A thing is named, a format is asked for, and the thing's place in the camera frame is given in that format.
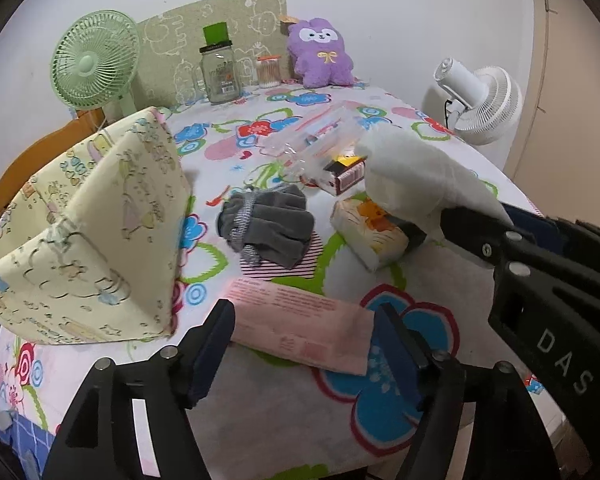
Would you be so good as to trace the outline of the white standing fan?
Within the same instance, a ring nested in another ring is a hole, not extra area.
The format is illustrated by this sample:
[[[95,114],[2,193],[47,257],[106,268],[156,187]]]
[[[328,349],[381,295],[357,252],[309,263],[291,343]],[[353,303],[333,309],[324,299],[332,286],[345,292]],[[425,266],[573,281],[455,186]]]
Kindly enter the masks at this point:
[[[434,81],[452,98],[449,129],[466,143],[492,144],[517,125],[522,94],[504,68],[471,72],[455,58],[445,58],[434,71]]]

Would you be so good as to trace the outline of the green desk fan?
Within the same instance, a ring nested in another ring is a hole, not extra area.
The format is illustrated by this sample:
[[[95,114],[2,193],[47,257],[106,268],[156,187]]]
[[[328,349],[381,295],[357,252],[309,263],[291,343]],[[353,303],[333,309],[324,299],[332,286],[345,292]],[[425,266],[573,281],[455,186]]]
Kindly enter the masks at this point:
[[[129,15],[99,10],[76,20],[56,44],[50,82],[58,99],[75,110],[120,105],[136,112],[132,82],[140,62],[140,35]]]

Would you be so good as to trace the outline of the pink paper packet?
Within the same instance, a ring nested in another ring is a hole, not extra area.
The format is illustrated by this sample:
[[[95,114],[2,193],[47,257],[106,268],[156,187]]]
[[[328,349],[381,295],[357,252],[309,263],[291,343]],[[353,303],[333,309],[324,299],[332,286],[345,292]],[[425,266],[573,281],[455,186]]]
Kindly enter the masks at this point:
[[[235,278],[221,297],[235,309],[236,344],[331,372],[366,374],[372,311],[254,278]]]

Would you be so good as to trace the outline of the cartoon card box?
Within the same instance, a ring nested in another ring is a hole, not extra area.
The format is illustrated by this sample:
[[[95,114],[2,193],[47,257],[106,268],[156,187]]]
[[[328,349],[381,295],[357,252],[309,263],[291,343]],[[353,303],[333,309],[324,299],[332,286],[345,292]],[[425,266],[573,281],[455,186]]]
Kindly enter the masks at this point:
[[[341,156],[332,160],[309,182],[331,196],[339,196],[364,179],[365,158]]]

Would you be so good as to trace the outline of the orange print tissue pack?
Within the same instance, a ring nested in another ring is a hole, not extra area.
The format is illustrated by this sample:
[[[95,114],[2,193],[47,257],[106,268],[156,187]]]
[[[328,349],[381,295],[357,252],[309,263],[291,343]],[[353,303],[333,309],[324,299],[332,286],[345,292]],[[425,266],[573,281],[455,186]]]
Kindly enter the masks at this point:
[[[418,241],[408,224],[392,220],[368,197],[338,200],[330,223],[370,272],[396,262]]]

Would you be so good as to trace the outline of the glass mason jar mug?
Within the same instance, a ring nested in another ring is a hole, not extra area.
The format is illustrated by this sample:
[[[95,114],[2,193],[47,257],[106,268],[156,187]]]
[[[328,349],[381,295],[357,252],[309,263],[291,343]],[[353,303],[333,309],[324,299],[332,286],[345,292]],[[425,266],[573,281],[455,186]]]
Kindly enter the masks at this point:
[[[233,43],[223,40],[199,49],[199,67],[209,102],[224,104],[239,99],[242,87],[237,75]]]

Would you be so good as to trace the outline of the purple plush bunny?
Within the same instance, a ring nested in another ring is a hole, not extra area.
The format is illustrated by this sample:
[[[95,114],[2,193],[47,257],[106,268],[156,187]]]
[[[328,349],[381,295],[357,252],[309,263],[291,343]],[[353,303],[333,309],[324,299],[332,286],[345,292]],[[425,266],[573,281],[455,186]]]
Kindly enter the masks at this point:
[[[326,18],[291,24],[287,50],[294,74],[302,80],[304,88],[354,85],[352,58],[346,52],[342,36]]]

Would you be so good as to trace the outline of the clear plastic pen case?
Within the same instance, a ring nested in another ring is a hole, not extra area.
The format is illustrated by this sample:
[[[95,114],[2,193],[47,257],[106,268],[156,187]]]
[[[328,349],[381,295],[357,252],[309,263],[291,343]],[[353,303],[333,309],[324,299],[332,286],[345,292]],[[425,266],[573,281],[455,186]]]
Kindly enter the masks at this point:
[[[262,142],[262,153],[275,157],[283,174],[315,182],[339,156],[352,154],[364,136],[355,102],[340,101],[316,110]]]

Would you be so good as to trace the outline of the small orange-lid jar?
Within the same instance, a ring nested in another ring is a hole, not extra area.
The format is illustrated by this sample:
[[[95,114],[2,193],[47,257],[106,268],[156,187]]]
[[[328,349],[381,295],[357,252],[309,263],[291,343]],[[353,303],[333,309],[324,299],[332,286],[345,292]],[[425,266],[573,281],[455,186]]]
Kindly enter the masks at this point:
[[[260,88],[274,88],[282,83],[279,55],[259,56],[256,59],[256,69]]]

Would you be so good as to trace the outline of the floral tablecloth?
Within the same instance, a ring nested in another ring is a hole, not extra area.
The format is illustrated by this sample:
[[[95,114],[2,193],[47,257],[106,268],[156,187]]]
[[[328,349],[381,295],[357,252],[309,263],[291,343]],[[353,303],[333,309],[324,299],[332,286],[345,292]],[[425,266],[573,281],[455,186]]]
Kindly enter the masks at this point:
[[[334,230],[336,197],[307,188],[312,245],[291,270],[252,268],[219,237],[224,202],[253,186],[283,181],[268,154],[302,120],[347,104],[366,129],[408,133],[468,168],[501,202],[530,209],[527,196],[478,151],[415,107],[367,84],[306,90],[284,84],[251,90],[224,105],[199,102],[164,111],[184,170],[193,181],[184,255],[174,289],[175,336],[199,324],[224,287],[238,276],[294,286],[366,309],[392,304],[408,327],[464,362],[489,366],[512,352],[490,329],[491,272],[430,240],[401,260],[367,270]],[[227,349],[192,425],[215,479],[309,479],[401,455],[417,415],[402,401],[378,347],[363,376],[326,372],[234,344]]]

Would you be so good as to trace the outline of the green cup on jar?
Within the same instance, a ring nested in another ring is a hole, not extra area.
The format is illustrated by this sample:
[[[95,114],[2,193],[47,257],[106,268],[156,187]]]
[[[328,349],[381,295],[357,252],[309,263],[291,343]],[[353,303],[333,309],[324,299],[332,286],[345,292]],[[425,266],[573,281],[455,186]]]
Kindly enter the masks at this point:
[[[212,44],[222,44],[230,40],[230,34],[228,33],[227,24],[225,22],[217,22],[204,26],[202,29],[204,33],[204,41],[207,46]]]

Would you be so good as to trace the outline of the grey gloves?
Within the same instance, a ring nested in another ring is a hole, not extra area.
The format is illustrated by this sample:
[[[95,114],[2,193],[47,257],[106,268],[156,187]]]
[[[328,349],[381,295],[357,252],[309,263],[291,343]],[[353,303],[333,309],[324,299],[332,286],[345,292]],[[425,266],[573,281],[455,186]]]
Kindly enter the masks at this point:
[[[314,223],[304,193],[283,183],[234,193],[222,206],[216,229],[250,266],[267,261],[289,270],[306,255]]]

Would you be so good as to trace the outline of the green patterned board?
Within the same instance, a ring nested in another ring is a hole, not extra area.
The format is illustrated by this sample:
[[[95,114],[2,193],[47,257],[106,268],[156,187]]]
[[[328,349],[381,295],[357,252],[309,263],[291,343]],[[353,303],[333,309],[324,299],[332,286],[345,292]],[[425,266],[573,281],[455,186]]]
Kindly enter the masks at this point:
[[[135,105],[144,108],[192,104],[204,95],[199,49],[204,28],[224,22],[233,43],[241,84],[258,81],[257,58],[280,57],[280,73],[290,76],[287,36],[279,18],[287,0],[200,0],[137,24],[140,60],[132,82]]]

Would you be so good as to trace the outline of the beige door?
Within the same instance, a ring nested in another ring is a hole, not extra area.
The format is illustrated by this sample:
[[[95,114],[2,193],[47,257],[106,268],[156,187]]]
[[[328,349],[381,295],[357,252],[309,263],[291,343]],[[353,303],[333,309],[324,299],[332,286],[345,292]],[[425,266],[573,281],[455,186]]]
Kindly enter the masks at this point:
[[[600,23],[583,0],[533,0],[530,75],[506,174],[543,214],[600,226]]]

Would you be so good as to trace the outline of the white cloth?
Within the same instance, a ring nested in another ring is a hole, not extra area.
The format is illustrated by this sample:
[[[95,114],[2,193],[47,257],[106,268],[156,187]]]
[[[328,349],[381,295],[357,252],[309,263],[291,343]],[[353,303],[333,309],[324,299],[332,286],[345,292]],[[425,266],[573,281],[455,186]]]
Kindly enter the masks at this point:
[[[470,170],[416,133],[378,125],[362,135],[355,154],[365,159],[365,191],[393,217],[443,237],[441,214],[466,207],[513,224],[504,207]]]

